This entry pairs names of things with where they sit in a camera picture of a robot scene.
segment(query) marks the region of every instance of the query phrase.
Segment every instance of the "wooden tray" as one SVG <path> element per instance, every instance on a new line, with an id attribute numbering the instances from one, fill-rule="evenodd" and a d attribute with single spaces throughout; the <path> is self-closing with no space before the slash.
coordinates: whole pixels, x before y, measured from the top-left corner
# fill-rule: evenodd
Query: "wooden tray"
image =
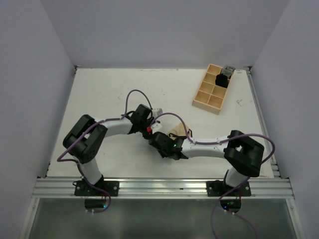
<path id="1" fill-rule="evenodd" d="M 220 66 L 209 64 L 205 76 L 200 83 L 199 89 L 193 100 L 193 106 L 217 115 L 220 113 L 228 89 L 215 85 L 216 76 L 222 69 L 223 68 Z M 233 75 L 230 79 L 228 79 L 228 87 L 230 86 Z"/>

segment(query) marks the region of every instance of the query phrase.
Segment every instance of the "metal frame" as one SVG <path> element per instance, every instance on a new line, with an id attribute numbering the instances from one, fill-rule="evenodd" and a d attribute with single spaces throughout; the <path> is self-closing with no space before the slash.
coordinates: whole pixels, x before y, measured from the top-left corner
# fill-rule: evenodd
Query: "metal frame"
<path id="1" fill-rule="evenodd" d="M 25 216 L 25 220 L 20 232 L 19 239 L 28 239 L 32 229 L 33 221 L 36 215 L 36 211 L 39 206 L 40 198 L 31 198 L 31 202 L 28 211 Z"/>
<path id="2" fill-rule="evenodd" d="M 38 179 L 33 196 L 36 198 L 75 198 L 75 188 L 72 183 L 77 180 L 79 180 L 77 177 Z M 206 181 L 221 179 L 106 178 L 105 180 L 120 182 L 117 198 L 207 199 Z M 252 196 L 245 198 L 247 200 L 294 198 L 288 179 L 250 179 L 249 183 Z"/>
<path id="3" fill-rule="evenodd" d="M 267 127 L 266 127 L 266 123 L 265 123 L 265 119 L 263 117 L 263 114 L 262 114 L 262 111 L 261 111 L 261 107 L 260 107 L 260 103 L 259 103 L 259 100 L 258 100 L 258 97 L 257 97 L 257 93 L 256 93 L 255 85 L 254 85 L 254 82 L 253 82 L 253 78 L 252 78 L 252 75 L 251 75 L 251 71 L 250 70 L 246 70 L 246 73 L 247 73 L 250 89 L 251 89 L 251 92 L 252 92 L 252 95 L 253 95 L 253 99 L 254 99 L 254 102 L 255 102 L 257 115 L 258 115 L 258 118 L 259 118 L 259 122 L 260 122 L 260 126 L 261 126 L 261 129 L 262 129 L 263 135 L 269 137 L 269 134 L 268 134 L 268 131 L 267 131 Z M 266 141 L 266 148 L 270 152 L 271 144 L 268 141 Z M 276 159 L 275 159 L 274 155 L 271 157 L 271 161 L 272 162 L 276 162 Z"/>
<path id="4" fill-rule="evenodd" d="M 256 95 L 250 70 L 246 70 L 251 91 L 253 94 L 257 114 L 263 134 L 268 136 L 265 121 Z M 298 239 L 304 239 L 305 233 L 298 216 L 293 190 L 289 179 L 281 179 L 278 166 L 274 157 L 271 158 L 271 167 L 274 179 L 250 179 L 252 196 L 243 197 L 243 200 L 253 199 L 286 199 L 290 217 Z M 74 196 L 72 182 L 79 180 L 77 177 L 47 177 L 39 178 L 34 187 L 31 203 L 24 221 L 19 239 L 27 239 L 30 235 L 33 221 L 41 198 L 77 198 Z M 206 181 L 220 179 L 150 179 L 150 178 L 106 178 L 120 182 L 119 195 L 122 199 L 217 199 L 208 197 Z"/>
<path id="5" fill-rule="evenodd" d="M 297 238 L 298 239 L 299 238 L 301 238 L 301 239 L 306 238 L 305 231 L 303 229 L 301 220 L 299 218 L 299 214 L 297 211 L 295 200 L 294 199 L 286 199 L 286 202 L 287 202 L 287 207 L 289 210 L 290 218 L 292 220 Z"/>

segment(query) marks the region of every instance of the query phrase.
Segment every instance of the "black mounting bracket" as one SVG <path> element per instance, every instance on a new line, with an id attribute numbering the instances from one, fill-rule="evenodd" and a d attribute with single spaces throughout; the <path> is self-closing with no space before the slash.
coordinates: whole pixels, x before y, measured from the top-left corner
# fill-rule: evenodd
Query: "black mounting bracket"
<path id="1" fill-rule="evenodd" d="M 119 181 L 99 181 L 97 184 L 95 184 L 96 187 L 107 191 L 112 197 L 117 197 L 119 193 Z M 76 181 L 73 185 L 75 186 L 75 196 L 103 196 L 102 192 L 91 188 L 84 180 Z"/>
<path id="2" fill-rule="evenodd" d="M 208 197 L 220 197 L 231 189 L 232 187 L 227 186 L 223 181 L 215 180 L 206 182 L 206 190 Z M 227 196 L 237 197 L 239 195 L 241 195 L 241 197 L 251 196 L 249 182 L 246 182 L 239 189 L 236 189 L 234 192 L 230 193 Z"/>

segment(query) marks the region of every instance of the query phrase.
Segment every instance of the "white enclosure wall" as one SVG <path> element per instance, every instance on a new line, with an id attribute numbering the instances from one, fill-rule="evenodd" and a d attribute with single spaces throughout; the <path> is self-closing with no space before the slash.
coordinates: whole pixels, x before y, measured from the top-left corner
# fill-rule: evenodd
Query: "white enclosure wall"
<path id="1" fill-rule="evenodd" d="M 291 0 L 253 67 L 276 159 L 309 239 L 319 235 L 319 1 Z"/>
<path id="2" fill-rule="evenodd" d="M 41 0 L 84 67 L 251 66 L 289 0 Z"/>
<path id="3" fill-rule="evenodd" d="M 0 237 L 20 233 L 48 166 L 73 66 L 39 0 L 0 1 Z"/>

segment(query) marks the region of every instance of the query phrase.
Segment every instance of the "purple cable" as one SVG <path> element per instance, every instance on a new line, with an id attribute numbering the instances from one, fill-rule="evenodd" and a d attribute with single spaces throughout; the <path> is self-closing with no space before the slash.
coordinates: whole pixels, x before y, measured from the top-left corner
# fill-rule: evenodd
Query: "purple cable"
<path id="1" fill-rule="evenodd" d="M 102 192 L 104 195 L 108 196 L 109 202 L 108 202 L 107 206 L 106 206 L 104 209 L 102 209 L 102 210 L 91 211 L 91 212 L 93 212 L 93 213 L 101 213 L 101 212 L 104 212 L 105 210 L 107 210 L 107 209 L 109 208 L 109 206 L 110 206 L 110 204 L 111 204 L 111 196 L 110 196 L 110 194 L 109 194 L 107 191 L 103 190 L 103 189 L 100 189 L 100 188 L 98 188 L 98 187 L 95 187 L 94 185 L 92 185 L 92 184 L 87 180 L 87 178 L 84 176 L 83 171 L 82 171 L 82 169 L 81 169 L 81 167 L 80 167 L 79 161 L 77 161 L 77 160 L 75 160 L 75 159 L 62 159 L 62 158 L 63 158 L 67 153 L 69 153 L 69 152 L 71 151 L 71 149 L 73 149 L 73 147 L 74 147 L 78 142 L 80 142 L 81 139 L 83 139 L 84 136 L 85 136 L 86 134 L 88 134 L 88 133 L 89 133 L 93 128 L 95 128 L 97 125 L 99 125 L 99 124 L 101 124 L 101 123 L 104 123 L 104 122 L 107 122 L 107 121 L 113 121 L 113 120 L 119 120 L 119 119 L 120 119 L 120 118 L 111 118 L 111 119 L 105 119 L 105 120 L 101 120 L 101 121 L 99 121 L 99 122 L 94 123 L 93 125 L 91 125 L 90 127 L 88 127 L 88 129 L 87 129 L 86 131 L 84 131 L 84 132 L 82 133 L 82 135 L 81 135 L 73 144 L 71 144 L 71 145 L 57 158 L 57 161 L 58 161 L 58 162 L 75 162 L 75 163 L 76 163 L 76 166 L 78 167 L 78 170 L 79 170 L 80 174 L 83 176 L 84 181 L 85 181 L 91 188 L 93 188 L 93 189 L 95 189 L 95 190 L 97 190 L 97 191 L 100 191 L 100 192 Z"/>
<path id="2" fill-rule="evenodd" d="M 174 113 L 163 113 L 163 114 L 157 116 L 157 117 L 152 121 L 151 125 L 152 125 L 153 123 L 155 123 L 156 120 L 157 120 L 159 117 L 164 116 L 164 115 L 172 115 L 172 116 L 177 117 L 177 118 L 181 121 L 181 123 L 182 123 L 182 125 L 183 125 L 183 127 L 184 127 L 184 131 L 185 131 L 185 134 L 186 134 L 187 139 L 188 139 L 190 142 L 194 143 L 194 144 L 215 145 L 215 144 L 220 144 L 220 143 L 226 143 L 226 142 L 229 142 L 229 141 L 232 141 L 232 140 L 235 140 L 235 139 L 238 139 L 238 138 L 243 138 L 243 137 L 250 137 L 250 136 L 252 136 L 252 137 L 261 137 L 261 138 L 263 138 L 263 139 L 269 141 L 270 144 L 272 145 L 272 151 L 271 151 L 270 154 L 262 161 L 262 164 L 263 164 L 264 162 L 266 162 L 268 159 L 270 159 L 271 156 L 273 156 L 273 154 L 274 154 L 274 152 L 275 152 L 275 150 L 276 150 L 275 143 L 274 143 L 270 138 L 268 138 L 268 137 L 266 137 L 266 136 L 264 136 L 264 135 L 262 135 L 262 134 L 257 134 L 257 133 L 241 134 L 241 135 L 238 135 L 238 136 L 235 136 L 235 137 L 232 137 L 232 138 L 228 138 L 228 139 L 222 140 L 222 141 L 220 141 L 220 142 L 198 142 L 198 141 L 194 142 L 194 140 L 192 140 L 192 139 L 189 137 L 188 133 L 187 133 L 187 128 L 186 128 L 185 122 L 184 122 L 183 119 L 182 119 L 180 116 L 178 116 L 177 114 L 174 114 Z M 213 232 L 213 234 L 214 234 L 214 236 L 215 236 L 216 239 L 219 239 L 219 237 L 218 237 L 218 235 L 217 235 L 217 233 L 216 233 L 216 231 L 215 231 L 215 227 L 214 227 L 214 223 L 213 223 L 213 217 L 214 217 L 214 214 L 215 214 L 215 211 L 216 211 L 217 206 L 219 205 L 219 203 L 220 203 L 220 201 L 222 200 L 223 197 L 226 197 L 227 195 L 229 195 L 229 194 L 231 194 L 232 192 L 234 192 L 236 189 L 240 188 L 240 187 L 241 187 L 242 185 L 244 185 L 249 179 L 250 179 L 250 177 L 247 177 L 247 179 L 245 179 L 243 182 L 241 182 L 241 183 L 238 184 L 236 187 L 232 188 L 231 190 L 229 190 L 228 192 L 226 192 L 225 194 L 223 194 L 220 198 L 218 198 L 218 200 L 217 200 L 217 202 L 216 202 L 216 204 L 215 204 L 215 206 L 214 206 L 214 208 L 213 208 L 213 210 L 212 210 L 212 212 L 211 212 L 211 215 L 210 215 L 211 229 L 212 229 L 212 232 Z M 247 218 L 245 218 L 244 216 L 241 216 L 241 215 L 239 215 L 239 214 L 235 214 L 235 215 L 238 216 L 239 218 L 245 220 L 246 222 L 248 222 L 248 224 L 250 224 L 250 226 L 253 228 L 253 230 L 254 230 L 254 232 L 255 232 L 256 239 L 259 239 L 259 238 L 260 238 L 260 237 L 259 237 L 259 234 L 258 234 L 258 232 L 257 232 L 257 230 L 256 230 L 256 228 L 255 228 L 255 226 L 253 225 L 253 223 L 252 223 L 251 221 L 249 221 Z"/>
<path id="3" fill-rule="evenodd" d="M 151 110 L 152 110 L 152 105 L 151 105 L 151 103 L 150 103 L 148 97 L 144 94 L 144 92 L 142 92 L 142 91 L 140 91 L 140 90 L 131 90 L 131 91 L 128 93 L 128 95 L 126 96 L 125 111 L 124 111 L 124 114 L 122 115 L 122 118 L 121 118 L 121 119 L 123 119 L 123 118 L 126 116 L 126 113 L 128 112 L 129 96 L 130 96 L 130 94 L 131 94 L 132 92 L 134 92 L 134 91 L 140 92 L 140 93 L 146 98 L 146 100 L 148 101 L 149 106 L 150 106 L 150 108 L 151 108 Z"/>

